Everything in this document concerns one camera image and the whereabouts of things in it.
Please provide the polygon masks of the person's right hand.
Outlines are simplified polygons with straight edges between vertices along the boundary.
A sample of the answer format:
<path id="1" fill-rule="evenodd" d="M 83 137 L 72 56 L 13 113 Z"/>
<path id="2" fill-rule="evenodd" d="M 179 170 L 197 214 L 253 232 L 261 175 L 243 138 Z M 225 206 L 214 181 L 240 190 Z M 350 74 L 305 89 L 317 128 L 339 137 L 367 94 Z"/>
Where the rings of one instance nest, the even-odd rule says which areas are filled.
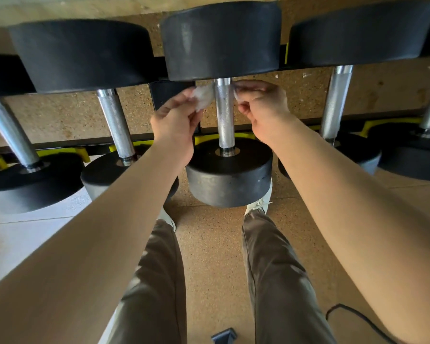
<path id="1" fill-rule="evenodd" d="M 291 114 L 283 88 L 262 80 L 239 80 L 236 91 L 245 101 L 259 101 L 258 122 L 251 122 L 255 136 L 274 151 L 280 148 L 282 137 L 299 121 Z"/>

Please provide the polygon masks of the black rack with yellow cradles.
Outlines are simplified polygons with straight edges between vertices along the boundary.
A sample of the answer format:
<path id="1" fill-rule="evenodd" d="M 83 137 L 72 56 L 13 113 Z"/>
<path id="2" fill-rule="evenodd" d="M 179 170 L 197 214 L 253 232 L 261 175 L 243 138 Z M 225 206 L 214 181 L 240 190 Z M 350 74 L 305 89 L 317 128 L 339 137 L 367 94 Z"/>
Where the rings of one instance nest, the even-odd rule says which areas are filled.
<path id="1" fill-rule="evenodd" d="M 321 122 L 332 67 L 286 69 L 254 75 L 253 79 L 271 81 L 287 92 L 290 110 L 305 124 Z M 159 81 L 149 85 L 118 90 L 133 142 L 152 139 L 149 117 L 169 98 L 191 82 Z M 42 122 L 40 132 L 51 134 L 66 128 L 75 132 L 68 140 L 34 144 L 40 156 L 60 152 L 88 157 L 102 156 L 114 150 L 98 98 L 94 92 L 56 95 L 14 96 L 12 110 L 22 125 Z M 363 130 L 365 121 L 389 118 L 420 119 L 430 103 L 430 57 L 406 59 L 353 67 L 340 131 Z"/>

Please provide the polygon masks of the small dark blue object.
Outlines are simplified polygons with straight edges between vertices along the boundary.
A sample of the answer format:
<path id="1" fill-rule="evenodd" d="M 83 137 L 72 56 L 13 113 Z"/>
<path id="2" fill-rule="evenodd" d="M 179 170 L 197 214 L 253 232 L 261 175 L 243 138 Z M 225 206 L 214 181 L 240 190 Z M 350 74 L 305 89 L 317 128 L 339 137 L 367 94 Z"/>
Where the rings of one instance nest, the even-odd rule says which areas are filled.
<path id="1" fill-rule="evenodd" d="M 213 344 L 233 344 L 237 339 L 234 328 L 227 328 L 211 336 Z"/>

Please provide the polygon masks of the white cleaning wipe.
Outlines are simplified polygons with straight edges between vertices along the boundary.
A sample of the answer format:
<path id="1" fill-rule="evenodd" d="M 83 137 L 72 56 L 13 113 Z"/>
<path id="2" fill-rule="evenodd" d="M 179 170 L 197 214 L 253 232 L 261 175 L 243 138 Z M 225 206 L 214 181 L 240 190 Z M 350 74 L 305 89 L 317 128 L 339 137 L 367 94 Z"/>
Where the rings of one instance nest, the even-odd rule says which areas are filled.
<path id="1" fill-rule="evenodd" d="M 239 94 L 236 91 L 236 85 L 231 84 L 227 86 L 216 86 L 214 84 L 207 84 L 203 86 L 191 86 L 188 87 L 186 90 L 182 91 L 184 92 L 184 95 L 187 96 L 189 99 L 193 99 L 197 102 L 196 110 L 200 111 L 203 109 L 206 109 L 212 101 L 216 100 L 216 94 L 218 88 L 227 87 L 230 89 L 230 92 L 232 93 L 232 96 L 235 101 L 237 101 L 238 104 L 247 103 L 247 101 L 242 100 L 239 96 Z"/>

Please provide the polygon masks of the person's right white shoe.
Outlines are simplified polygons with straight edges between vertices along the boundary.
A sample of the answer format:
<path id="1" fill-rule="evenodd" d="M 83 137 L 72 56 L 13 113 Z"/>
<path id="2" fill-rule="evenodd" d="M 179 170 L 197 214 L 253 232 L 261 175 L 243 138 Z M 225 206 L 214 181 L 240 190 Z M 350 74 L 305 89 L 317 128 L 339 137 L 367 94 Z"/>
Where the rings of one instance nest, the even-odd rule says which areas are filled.
<path id="1" fill-rule="evenodd" d="M 268 211 L 268 206 L 271 203 L 270 198 L 272 194 L 272 189 L 273 189 L 273 181 L 271 180 L 269 185 L 269 190 L 266 192 L 266 194 L 259 200 L 248 204 L 244 215 L 247 215 L 253 210 L 262 210 L 266 214 Z"/>

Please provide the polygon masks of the person's left forearm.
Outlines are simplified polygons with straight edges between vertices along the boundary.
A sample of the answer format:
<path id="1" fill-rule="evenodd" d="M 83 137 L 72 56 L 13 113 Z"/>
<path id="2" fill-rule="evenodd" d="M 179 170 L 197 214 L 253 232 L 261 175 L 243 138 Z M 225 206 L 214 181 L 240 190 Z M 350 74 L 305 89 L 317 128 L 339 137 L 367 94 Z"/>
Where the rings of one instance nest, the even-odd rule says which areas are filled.
<path id="1" fill-rule="evenodd" d="M 0 344 L 97 344 L 193 145 L 143 157 L 0 280 Z"/>

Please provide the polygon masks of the person's left white shoe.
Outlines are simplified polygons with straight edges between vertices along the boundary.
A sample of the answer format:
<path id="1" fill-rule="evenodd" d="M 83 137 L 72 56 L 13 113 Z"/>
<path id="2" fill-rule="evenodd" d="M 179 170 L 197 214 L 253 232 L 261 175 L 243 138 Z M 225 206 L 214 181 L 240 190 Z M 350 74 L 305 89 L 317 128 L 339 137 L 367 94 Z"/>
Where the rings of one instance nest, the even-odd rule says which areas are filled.
<path id="1" fill-rule="evenodd" d="M 174 220 L 170 217 L 170 215 L 166 212 L 166 210 L 164 209 L 164 207 L 161 208 L 157 220 L 163 220 L 163 221 L 165 221 L 168 225 L 170 225 L 172 227 L 173 232 L 176 231 L 177 225 L 174 222 Z"/>

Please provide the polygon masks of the person's right forearm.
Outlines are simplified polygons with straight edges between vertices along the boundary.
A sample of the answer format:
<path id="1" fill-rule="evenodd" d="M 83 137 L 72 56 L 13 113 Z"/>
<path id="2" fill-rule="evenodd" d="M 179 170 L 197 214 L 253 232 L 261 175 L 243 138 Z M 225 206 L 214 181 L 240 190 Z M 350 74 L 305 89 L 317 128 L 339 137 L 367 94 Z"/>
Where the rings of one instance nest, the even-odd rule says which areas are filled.
<path id="1" fill-rule="evenodd" d="M 267 121 L 261 139 L 380 321 L 405 343 L 430 344 L 430 216 L 294 116 Z"/>

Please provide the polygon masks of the olive trousers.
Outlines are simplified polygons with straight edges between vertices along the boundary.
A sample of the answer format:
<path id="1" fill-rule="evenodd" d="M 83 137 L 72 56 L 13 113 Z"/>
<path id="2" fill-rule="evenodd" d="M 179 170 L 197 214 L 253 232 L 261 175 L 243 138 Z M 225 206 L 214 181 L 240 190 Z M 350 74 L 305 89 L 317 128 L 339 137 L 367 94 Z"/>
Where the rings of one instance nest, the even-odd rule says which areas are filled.
<path id="1" fill-rule="evenodd" d="M 308 274 L 262 210 L 243 218 L 242 250 L 256 344 L 336 344 Z M 172 227 L 157 220 L 113 316 L 107 344 L 187 344 L 183 258 Z"/>

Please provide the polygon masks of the person's left hand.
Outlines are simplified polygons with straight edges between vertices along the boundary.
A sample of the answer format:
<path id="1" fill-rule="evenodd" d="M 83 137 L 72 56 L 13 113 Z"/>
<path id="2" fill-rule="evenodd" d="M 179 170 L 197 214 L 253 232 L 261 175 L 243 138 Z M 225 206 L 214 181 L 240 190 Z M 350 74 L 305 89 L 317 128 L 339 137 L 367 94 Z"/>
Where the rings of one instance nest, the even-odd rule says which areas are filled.
<path id="1" fill-rule="evenodd" d="M 178 167 L 185 167 L 194 152 L 195 131 L 189 131 L 190 103 L 197 102 L 180 92 L 156 110 L 150 120 L 153 146 L 163 150 L 165 156 L 175 159 Z"/>

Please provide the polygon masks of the person's white shoe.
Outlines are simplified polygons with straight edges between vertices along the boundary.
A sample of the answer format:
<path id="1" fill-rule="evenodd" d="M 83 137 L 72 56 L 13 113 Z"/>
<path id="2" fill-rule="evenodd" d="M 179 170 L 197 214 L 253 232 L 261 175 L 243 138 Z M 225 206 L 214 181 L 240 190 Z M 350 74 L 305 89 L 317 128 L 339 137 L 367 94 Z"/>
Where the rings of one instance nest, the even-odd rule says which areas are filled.
<path id="1" fill-rule="evenodd" d="M 269 185 L 269 190 L 266 192 L 266 194 L 259 200 L 248 204 L 244 215 L 247 215 L 253 210 L 262 210 L 266 214 L 268 211 L 268 206 L 271 203 L 270 198 L 272 194 L 272 189 L 273 189 L 273 181 L 271 180 Z"/>
<path id="2" fill-rule="evenodd" d="M 174 220 L 170 217 L 170 215 L 166 212 L 166 210 L 164 209 L 164 207 L 161 208 L 157 220 L 163 220 L 163 221 L 165 221 L 168 225 L 170 225 L 172 227 L 173 232 L 176 231 L 177 225 L 174 222 Z"/>

